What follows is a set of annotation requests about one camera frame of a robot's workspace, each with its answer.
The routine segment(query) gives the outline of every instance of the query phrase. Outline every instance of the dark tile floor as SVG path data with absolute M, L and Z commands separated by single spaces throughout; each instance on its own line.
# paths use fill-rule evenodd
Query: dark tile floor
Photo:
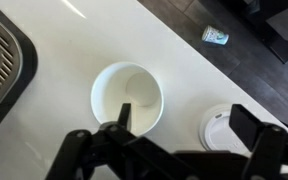
M 155 16 L 288 124 L 288 63 L 283 65 L 217 0 L 139 0 Z M 269 20 L 288 40 L 288 10 Z M 201 41 L 207 25 L 230 34 L 225 46 Z

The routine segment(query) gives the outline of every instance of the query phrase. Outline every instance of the lid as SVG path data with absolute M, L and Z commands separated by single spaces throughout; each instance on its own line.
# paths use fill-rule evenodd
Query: lid
M 228 150 L 246 154 L 248 149 L 229 126 L 231 105 L 218 105 L 205 113 L 200 139 L 207 150 Z

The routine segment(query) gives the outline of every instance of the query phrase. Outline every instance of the cup rim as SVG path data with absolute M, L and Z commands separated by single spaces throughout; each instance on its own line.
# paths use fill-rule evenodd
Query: cup rim
M 136 67 L 141 68 L 142 70 L 144 70 L 145 72 L 147 72 L 148 74 L 150 74 L 152 76 L 152 78 L 154 79 L 154 81 L 156 82 L 157 87 L 158 87 L 158 91 L 160 94 L 159 98 L 161 99 L 160 105 L 159 105 L 160 110 L 159 110 L 158 116 L 157 116 L 157 118 L 155 118 L 155 120 L 153 121 L 153 124 L 151 126 L 149 126 L 149 128 L 147 128 L 143 132 L 138 133 L 138 136 L 140 136 L 140 135 L 147 133 L 148 131 L 150 131 L 151 129 L 153 129 L 156 126 L 156 124 L 160 121 L 162 114 L 163 114 L 163 111 L 164 111 L 164 95 L 163 95 L 163 91 L 162 91 L 162 87 L 161 87 L 160 83 L 158 82 L 157 78 L 150 71 L 148 71 L 145 67 L 143 67 L 140 64 L 137 64 L 134 62 L 121 61 L 121 62 L 112 63 L 112 64 L 108 65 L 107 67 L 105 67 L 103 70 L 101 70 L 101 72 L 97 75 L 96 79 L 94 80 L 92 88 L 91 88 L 90 103 L 91 103 L 92 113 L 93 113 L 93 115 L 94 115 L 94 117 L 98 123 L 102 124 L 104 122 L 103 120 L 100 120 L 98 113 L 95 112 L 95 110 L 94 110 L 94 106 L 93 106 L 95 103 L 95 102 L 93 102 L 93 99 L 94 99 L 93 97 L 94 97 L 94 93 L 95 93 L 94 91 L 96 89 L 97 84 L 100 83 L 99 77 L 101 75 L 103 75 L 103 73 L 105 73 L 107 70 L 111 69 L 114 66 L 118 66 L 118 65 L 132 65 L 132 66 L 136 66 Z

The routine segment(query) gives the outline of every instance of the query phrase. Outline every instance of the white countertop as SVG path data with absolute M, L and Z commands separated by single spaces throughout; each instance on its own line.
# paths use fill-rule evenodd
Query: white countertop
M 0 125 L 1 180 L 44 179 L 68 132 L 97 131 L 91 87 L 119 61 L 146 67 L 161 85 L 164 113 L 146 136 L 170 152 L 203 150 L 198 124 L 217 104 L 244 104 L 285 127 L 136 0 L 13 0 L 0 9 L 32 40 L 39 63 Z

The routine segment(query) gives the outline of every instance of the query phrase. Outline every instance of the white paper cup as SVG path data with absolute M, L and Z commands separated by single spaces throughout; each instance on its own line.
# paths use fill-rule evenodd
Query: white paper cup
M 133 63 L 115 63 L 93 84 L 91 105 L 102 124 L 117 121 L 122 104 L 131 103 L 131 132 L 137 136 L 152 129 L 163 112 L 163 94 L 155 78 Z
M 224 34 L 222 31 L 217 30 L 211 26 L 207 26 L 204 30 L 202 40 L 206 42 L 216 43 L 216 44 L 226 44 L 229 35 Z

